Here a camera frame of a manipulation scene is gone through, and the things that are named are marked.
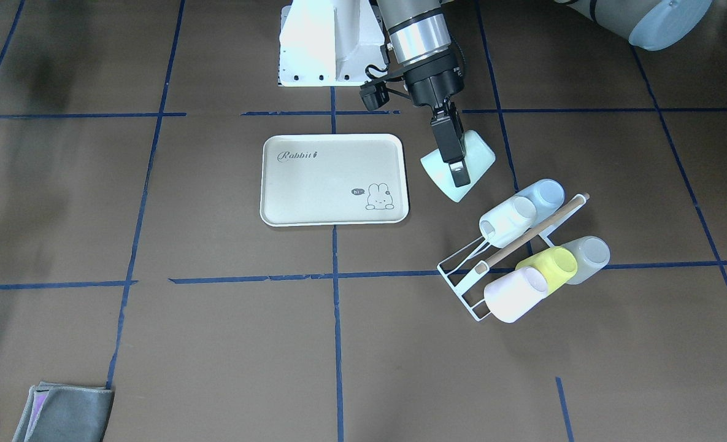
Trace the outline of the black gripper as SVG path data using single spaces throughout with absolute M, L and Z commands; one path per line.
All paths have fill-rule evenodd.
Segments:
M 453 50 L 444 50 L 430 58 L 411 64 L 405 71 L 406 91 L 416 107 L 428 107 L 433 112 L 431 131 L 438 145 L 441 176 L 456 187 L 472 182 L 465 162 L 464 128 L 456 104 L 451 98 L 464 90 L 464 75 L 459 58 Z

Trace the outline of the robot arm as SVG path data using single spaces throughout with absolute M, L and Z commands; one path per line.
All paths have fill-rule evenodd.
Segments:
M 397 70 L 369 65 L 360 88 L 366 109 L 401 93 L 417 107 L 431 109 L 431 131 L 438 145 L 440 179 L 449 188 L 474 185 L 491 165 L 478 159 L 480 142 L 465 140 L 453 95 L 464 89 L 465 63 L 445 22 L 441 1 L 377 1 Z M 562 1 L 562 6 L 624 37 L 633 47 L 659 51 L 686 36 L 706 16 L 711 1 Z

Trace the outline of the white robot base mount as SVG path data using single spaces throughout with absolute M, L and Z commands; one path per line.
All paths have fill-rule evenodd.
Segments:
M 387 72 L 385 26 L 371 1 L 293 1 L 281 10 L 282 87 L 359 87 Z

